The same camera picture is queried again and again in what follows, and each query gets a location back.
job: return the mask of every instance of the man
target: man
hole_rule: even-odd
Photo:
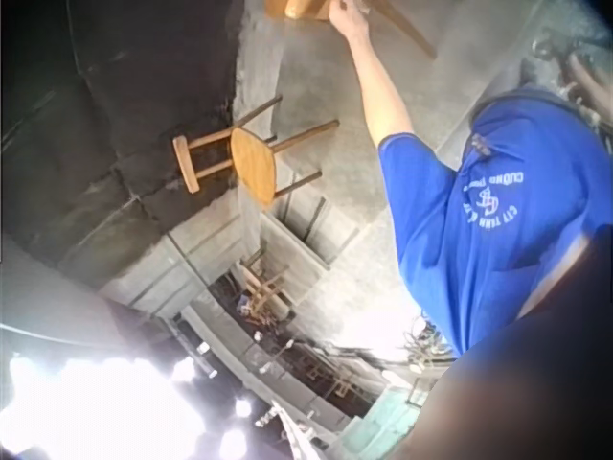
[[[611,161],[570,105],[531,87],[479,104],[450,170],[415,134],[355,0],[329,13],[378,146],[400,273],[460,355],[532,311],[611,223]]]
[[[600,229],[537,310],[450,367],[391,459],[613,458],[611,235]]]

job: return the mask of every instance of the gray concrete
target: gray concrete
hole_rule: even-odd
[[[232,189],[172,229],[101,293],[134,309],[172,317],[244,256],[242,235],[238,190]]]

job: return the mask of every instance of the blue shirt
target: blue shirt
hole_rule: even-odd
[[[612,221],[611,160],[569,111],[500,101],[471,139],[457,172],[414,135],[379,146],[400,274],[458,355],[513,322],[581,233]]]

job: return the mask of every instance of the wooden stool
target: wooden stool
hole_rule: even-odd
[[[278,103],[281,99],[282,96],[271,99],[220,132],[209,134],[191,142],[188,142],[185,136],[178,136],[172,140],[174,153],[190,193],[195,194],[200,190],[198,179],[234,166],[237,170],[238,179],[246,186],[253,198],[265,208],[270,206],[275,198],[286,195],[322,176],[322,172],[319,171],[295,182],[289,187],[277,191],[275,154],[289,149],[309,137],[338,127],[340,125],[338,120],[313,127],[274,146],[268,145],[252,132],[242,128],[242,126],[263,113],[267,108]],[[230,138],[232,159],[196,172],[193,169],[190,150],[227,138]]]
[[[413,23],[390,3],[390,0],[362,0],[410,36],[432,59],[437,57],[434,47]],[[329,0],[266,0],[266,13],[273,18],[329,20]]]

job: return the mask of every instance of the cable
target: cable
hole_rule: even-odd
[[[3,329],[5,331],[9,331],[9,332],[15,333],[15,334],[26,335],[27,337],[38,338],[40,340],[47,340],[49,342],[63,343],[63,344],[66,344],[66,345],[75,345],[77,347],[94,348],[94,349],[97,349],[97,350],[107,350],[107,351],[113,351],[113,352],[117,352],[117,351],[125,352],[125,351],[127,351],[127,349],[125,349],[124,347],[120,347],[120,346],[107,347],[107,346],[102,346],[102,345],[95,344],[95,343],[77,342],[75,340],[65,340],[63,338],[50,337],[48,335],[43,335],[41,333],[31,333],[29,331],[25,331],[23,329],[15,328],[13,326],[9,326],[9,325],[4,324],[4,323],[0,323],[0,329]]]

